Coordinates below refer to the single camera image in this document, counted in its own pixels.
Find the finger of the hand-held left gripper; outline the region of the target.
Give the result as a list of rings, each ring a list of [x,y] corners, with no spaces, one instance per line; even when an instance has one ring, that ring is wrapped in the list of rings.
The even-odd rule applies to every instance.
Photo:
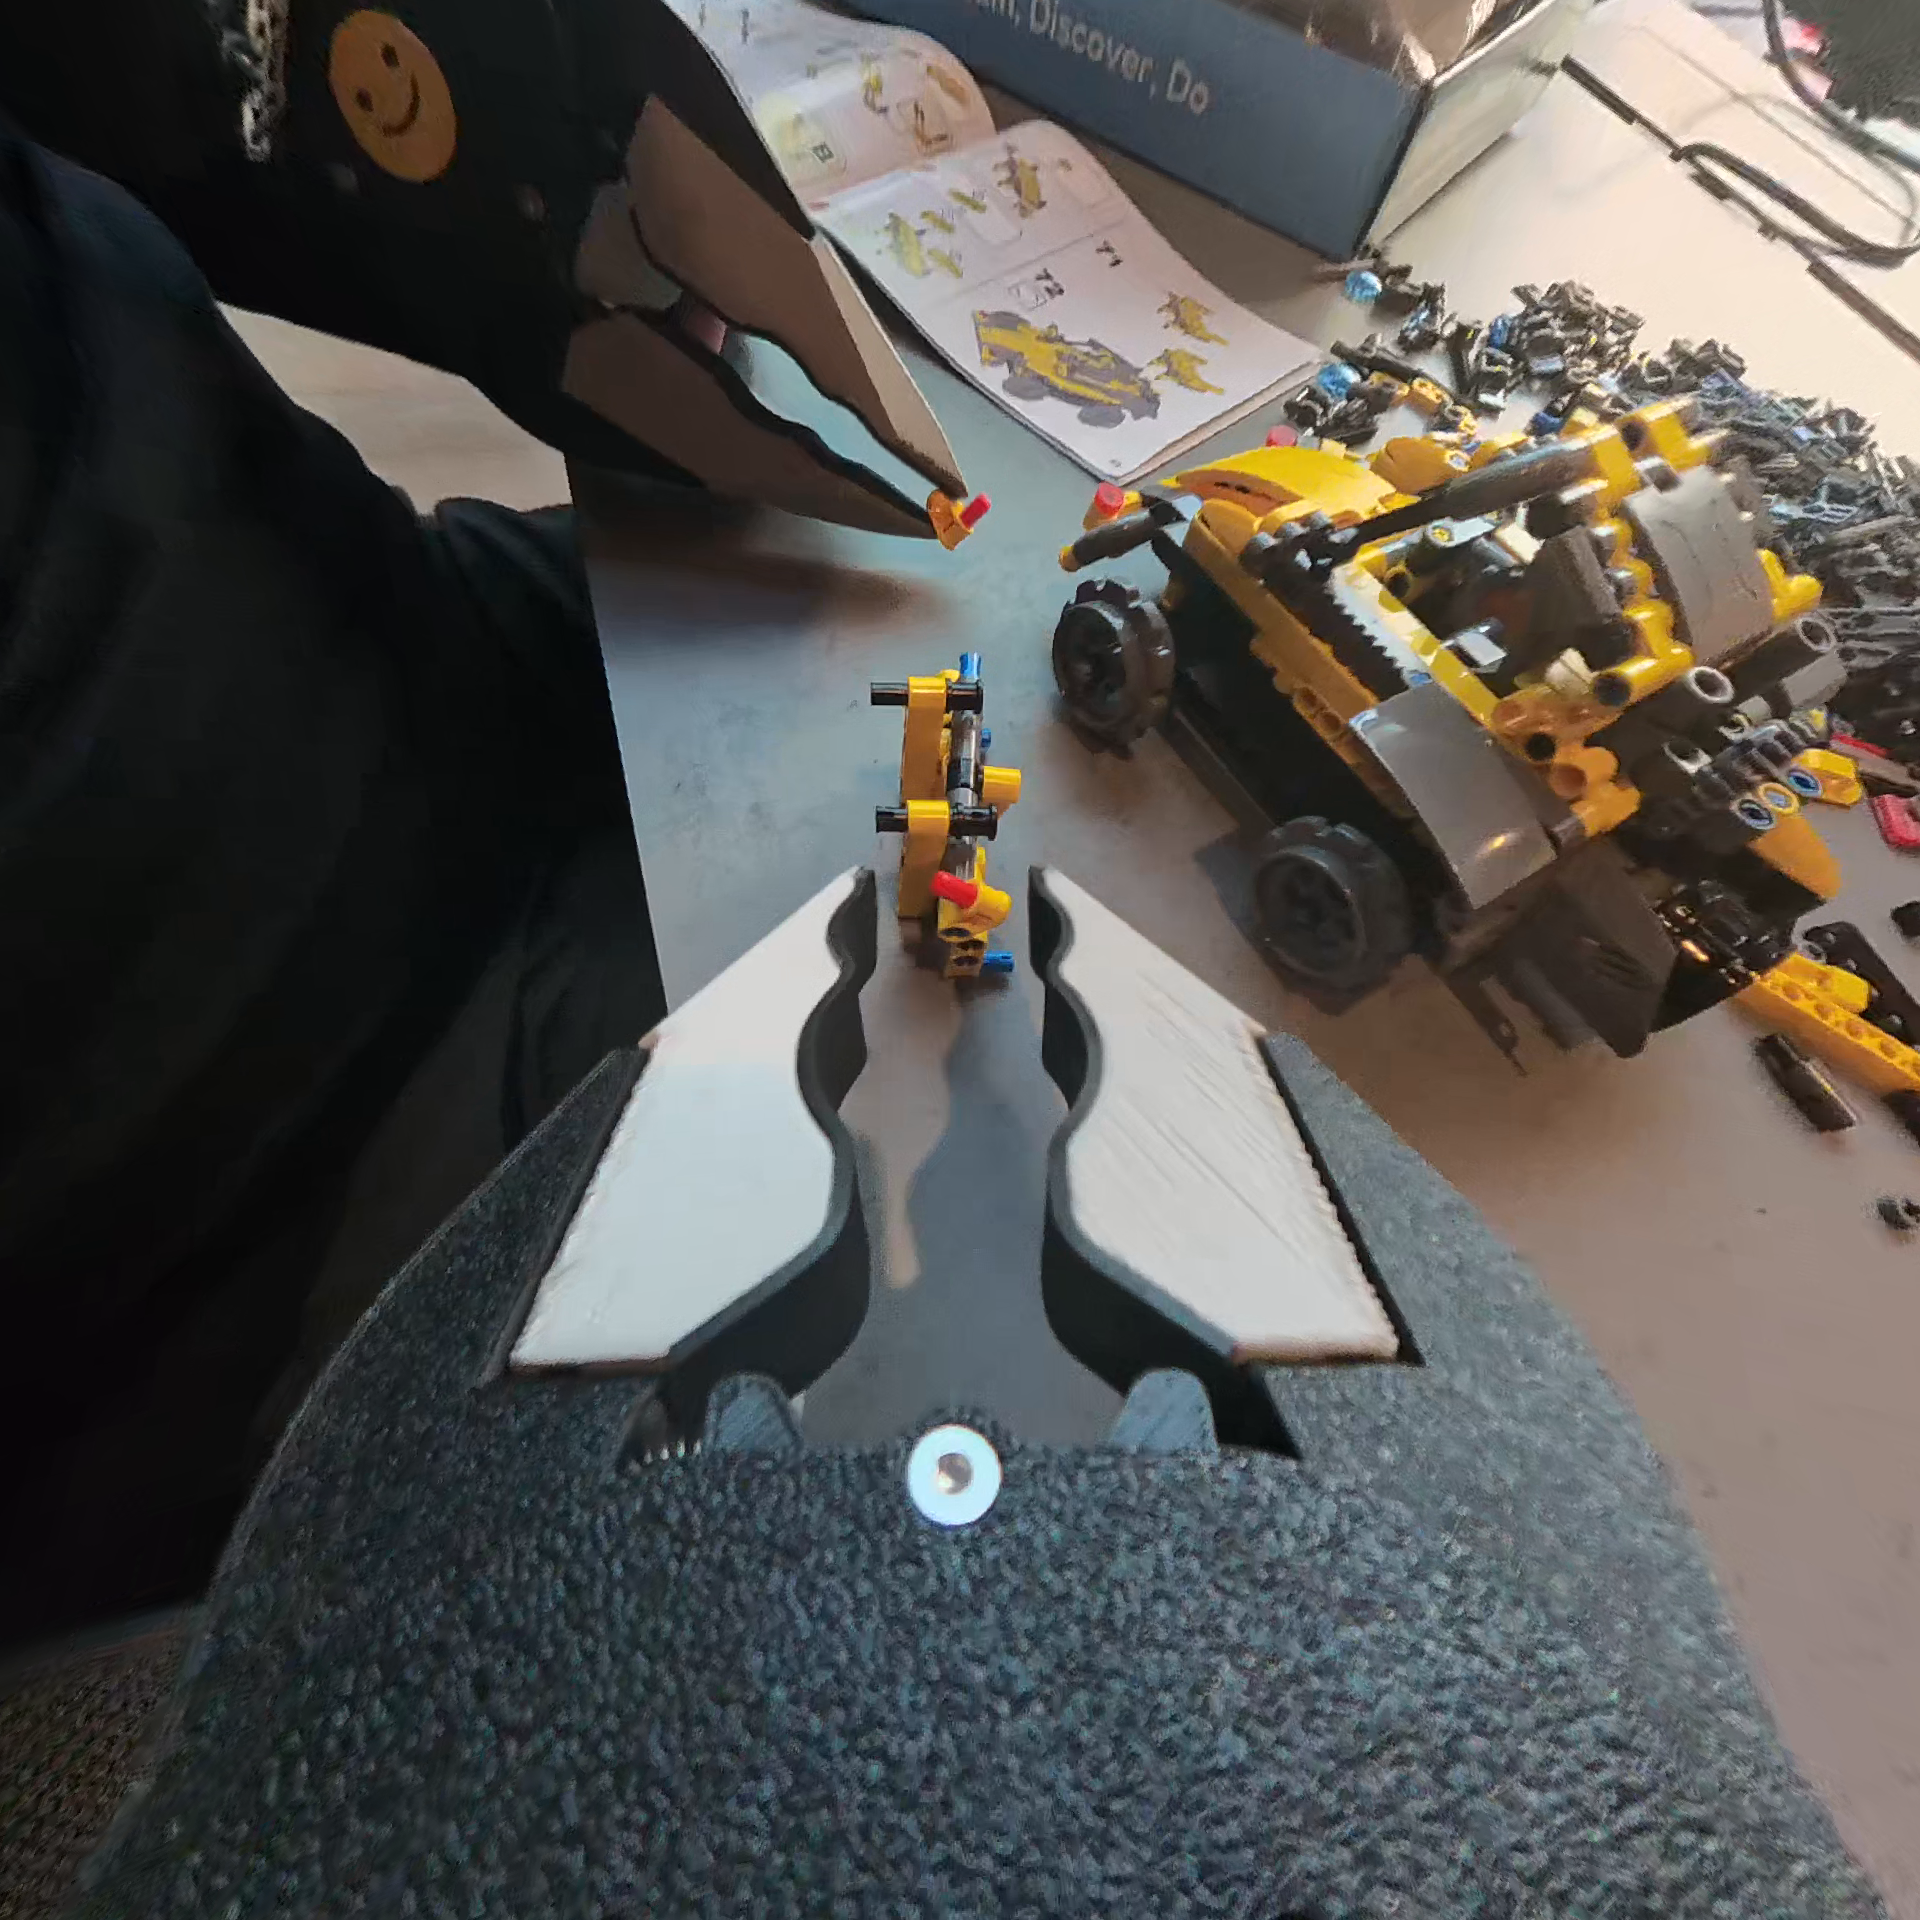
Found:
[[[810,389],[852,413],[928,495],[964,490],[953,447],[835,245],[811,224],[736,95],[725,94],[757,176],[744,176],[689,119],[649,95],[622,177],[593,206],[578,245],[578,292],[593,312],[667,322],[633,294],[641,272],[693,292],[731,336],[780,348]]]
[[[774,413],[720,354],[642,312],[578,325],[562,390],[734,503],[886,537],[937,534],[926,503]]]

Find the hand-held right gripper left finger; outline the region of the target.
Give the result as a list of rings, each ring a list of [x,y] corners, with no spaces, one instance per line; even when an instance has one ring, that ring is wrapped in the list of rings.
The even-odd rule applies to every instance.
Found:
[[[875,954],[875,874],[848,868],[642,1037],[513,1378],[644,1381],[693,1440],[720,1383],[802,1399],[841,1360],[873,1285],[841,1108]]]

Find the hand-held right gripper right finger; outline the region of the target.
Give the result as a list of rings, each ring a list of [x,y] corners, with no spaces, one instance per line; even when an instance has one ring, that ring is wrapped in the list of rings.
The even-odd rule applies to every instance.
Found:
[[[1041,1298],[1122,1397],[1194,1381],[1216,1441],[1296,1453],[1273,1370],[1422,1361],[1266,1024],[1056,865],[1026,878],[1048,1143]]]

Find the yellow brick subassembly blue pins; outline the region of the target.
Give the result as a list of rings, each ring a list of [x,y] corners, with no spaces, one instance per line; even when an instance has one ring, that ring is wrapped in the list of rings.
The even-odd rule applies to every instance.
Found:
[[[918,960],[944,981],[1013,976],[1017,958],[1000,946],[1013,911],[992,927],[970,922],[928,888],[939,870],[997,887],[989,849],[1003,816],[1022,798],[1022,773],[992,756],[981,654],[964,650],[936,674],[875,679],[868,702],[900,717],[896,800],[875,806],[875,832],[898,842],[898,922],[917,929]]]

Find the person's left forearm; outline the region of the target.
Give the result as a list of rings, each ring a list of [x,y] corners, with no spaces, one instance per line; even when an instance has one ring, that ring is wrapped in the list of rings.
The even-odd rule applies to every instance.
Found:
[[[202,373],[177,383],[266,416],[298,408],[233,332],[208,279],[208,157],[232,130],[211,4],[5,4],[5,142],[46,180],[99,305],[172,322]]]

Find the grey desk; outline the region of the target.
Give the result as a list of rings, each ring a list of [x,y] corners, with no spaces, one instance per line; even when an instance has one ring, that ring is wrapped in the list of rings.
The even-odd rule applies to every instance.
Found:
[[[1041,999],[896,935],[848,1104],[872,1319],[720,1519],[648,1727],[673,1913],[1886,1914],[1800,1776],[1664,1468],[1499,1236],[1296,1042],[1414,1360],[1252,1378],[1280,1452],[1086,1447],[1045,1325]]]

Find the brick instruction booklet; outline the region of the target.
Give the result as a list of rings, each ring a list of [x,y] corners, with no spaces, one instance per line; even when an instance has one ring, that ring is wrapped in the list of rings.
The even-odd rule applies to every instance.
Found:
[[[800,1],[673,12],[844,258],[1100,481],[1168,471],[1324,366],[1214,288],[1073,133],[997,128],[936,38]]]

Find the dark blue cardboard box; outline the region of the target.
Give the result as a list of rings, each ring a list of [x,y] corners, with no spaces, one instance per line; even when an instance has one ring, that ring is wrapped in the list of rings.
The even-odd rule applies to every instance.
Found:
[[[1594,1],[1546,1],[1405,84],[1308,36],[1316,1],[848,1],[1318,255],[1387,238],[1506,136]]]

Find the person's dark clothed body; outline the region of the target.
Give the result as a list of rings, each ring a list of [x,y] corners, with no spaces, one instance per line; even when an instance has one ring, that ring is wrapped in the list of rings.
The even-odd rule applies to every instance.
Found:
[[[469,1184],[665,1009],[578,518],[99,305],[5,142],[5,1653],[198,1592]]]

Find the yellow toy brick car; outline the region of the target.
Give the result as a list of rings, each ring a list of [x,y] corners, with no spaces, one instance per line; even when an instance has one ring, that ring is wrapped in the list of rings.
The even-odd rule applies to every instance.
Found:
[[[1502,1049],[1646,1042],[1840,890],[1810,808],[1820,581],[1697,399],[1558,439],[1261,446],[1105,487],[1064,716],[1196,734],[1254,813],[1266,965],[1345,1015],[1425,965]]]

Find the small black brick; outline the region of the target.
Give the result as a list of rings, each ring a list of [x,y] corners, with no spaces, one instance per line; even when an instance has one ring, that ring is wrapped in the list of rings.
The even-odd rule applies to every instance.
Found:
[[[1754,1050],[1771,1086],[1814,1134],[1840,1136],[1858,1126],[1853,1104],[1793,1037],[1764,1032],[1754,1042]]]

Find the yellow beam with black pins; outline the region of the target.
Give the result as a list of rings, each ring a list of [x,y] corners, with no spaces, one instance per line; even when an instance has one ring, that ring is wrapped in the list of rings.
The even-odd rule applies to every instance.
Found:
[[[1917,1095],[1917,999],[1853,921],[1803,927],[1736,1007],[1876,1096]]]

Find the clear plastic bag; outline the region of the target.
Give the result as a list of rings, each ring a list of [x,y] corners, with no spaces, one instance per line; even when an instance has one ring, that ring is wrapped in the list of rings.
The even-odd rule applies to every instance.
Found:
[[[1326,47],[1426,84],[1546,1],[1316,1],[1308,36]]]

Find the black mesh seat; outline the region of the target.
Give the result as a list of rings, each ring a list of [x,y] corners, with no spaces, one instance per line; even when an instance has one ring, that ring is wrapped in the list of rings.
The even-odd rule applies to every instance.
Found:
[[[84,1625],[2,1668],[2,1914],[60,1914],[137,1777],[194,1606]]]

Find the pile of dark small bricks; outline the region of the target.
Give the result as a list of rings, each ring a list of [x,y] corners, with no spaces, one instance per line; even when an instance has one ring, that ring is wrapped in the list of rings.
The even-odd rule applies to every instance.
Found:
[[[1621,424],[1686,399],[1760,500],[1766,544],[1820,585],[1843,666],[1840,728],[1896,761],[1917,737],[1915,433],[1821,390],[1771,389],[1716,338],[1656,345],[1638,312],[1576,279],[1522,282],[1493,317],[1461,312],[1440,279],[1368,253],[1336,276],[1330,361],[1414,390],[1430,424],[1488,429],[1514,416],[1536,440]]]

